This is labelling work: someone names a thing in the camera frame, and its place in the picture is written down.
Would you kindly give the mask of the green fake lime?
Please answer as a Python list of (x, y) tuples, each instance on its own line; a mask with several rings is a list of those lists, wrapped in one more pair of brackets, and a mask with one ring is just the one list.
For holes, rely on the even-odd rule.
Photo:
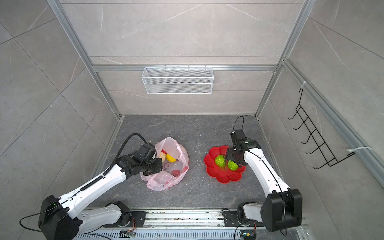
[(233, 161), (228, 161), (227, 166), (230, 171), (236, 171), (239, 168), (238, 164)]

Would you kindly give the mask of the pink plastic bag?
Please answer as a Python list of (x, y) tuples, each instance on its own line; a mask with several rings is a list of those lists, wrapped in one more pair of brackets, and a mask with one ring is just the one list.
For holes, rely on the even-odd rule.
[(171, 137), (167, 137), (156, 143), (155, 148), (158, 157), (160, 152), (164, 150), (167, 154), (177, 159), (174, 163), (170, 163), (166, 159), (162, 162), (163, 170), (157, 174), (150, 176), (140, 174), (141, 179), (147, 183), (148, 189), (160, 192), (175, 186), (184, 178), (189, 170), (190, 161), (184, 146)]

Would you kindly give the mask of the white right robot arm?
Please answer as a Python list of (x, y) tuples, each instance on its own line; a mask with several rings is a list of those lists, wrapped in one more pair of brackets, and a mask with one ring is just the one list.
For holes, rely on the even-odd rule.
[(244, 131), (231, 132), (233, 147), (226, 157), (240, 166), (248, 166), (261, 184), (263, 204), (242, 203), (237, 209), (240, 223), (258, 222), (269, 232), (287, 230), (302, 224), (303, 196), (286, 184), (273, 169), (256, 140), (246, 137)]

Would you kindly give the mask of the cream fake fruit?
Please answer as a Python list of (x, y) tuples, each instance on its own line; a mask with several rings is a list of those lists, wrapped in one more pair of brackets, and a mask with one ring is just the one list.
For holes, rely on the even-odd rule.
[(162, 162), (164, 162), (167, 158), (166, 158), (166, 154), (163, 153), (163, 152), (160, 152), (159, 154), (159, 158), (161, 158)]

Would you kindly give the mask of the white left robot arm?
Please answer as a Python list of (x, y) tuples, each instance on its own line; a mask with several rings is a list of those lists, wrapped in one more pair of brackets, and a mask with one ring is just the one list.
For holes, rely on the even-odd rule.
[(88, 207), (128, 178), (138, 174), (150, 176), (163, 169), (162, 159), (151, 143), (144, 141), (137, 151), (127, 155), (121, 154), (123, 149), (119, 149), (106, 170), (87, 183), (58, 198), (53, 195), (45, 198), (37, 213), (39, 228), (36, 231), (47, 240), (72, 240), (77, 234), (91, 233), (92, 229), (104, 225), (135, 225), (131, 210), (121, 201), (111, 202), (103, 208)]

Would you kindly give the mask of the red flower-shaped bowl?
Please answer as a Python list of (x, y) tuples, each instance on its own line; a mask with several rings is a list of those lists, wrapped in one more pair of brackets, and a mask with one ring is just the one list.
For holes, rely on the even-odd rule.
[(216, 178), (216, 180), (222, 184), (238, 182), (246, 170), (246, 166), (238, 167), (235, 171), (231, 171), (227, 165), (220, 167), (216, 164), (215, 159), (220, 155), (225, 157), (228, 148), (228, 146), (212, 147), (204, 158), (207, 174)]

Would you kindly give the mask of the yellow fake lemon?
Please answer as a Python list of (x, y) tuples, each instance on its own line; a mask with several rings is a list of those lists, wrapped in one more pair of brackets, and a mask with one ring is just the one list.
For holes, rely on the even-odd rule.
[(177, 159), (175, 159), (174, 157), (172, 157), (172, 156), (169, 155), (169, 154), (166, 154), (166, 159), (167, 159), (167, 161), (170, 162), (170, 163), (174, 163), (174, 162), (177, 161)]

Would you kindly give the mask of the green fake kiwi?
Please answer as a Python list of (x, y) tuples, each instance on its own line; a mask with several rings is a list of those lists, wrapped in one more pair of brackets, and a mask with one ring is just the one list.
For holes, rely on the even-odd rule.
[(226, 157), (224, 155), (218, 155), (215, 158), (215, 164), (220, 168), (224, 168), (227, 164)]

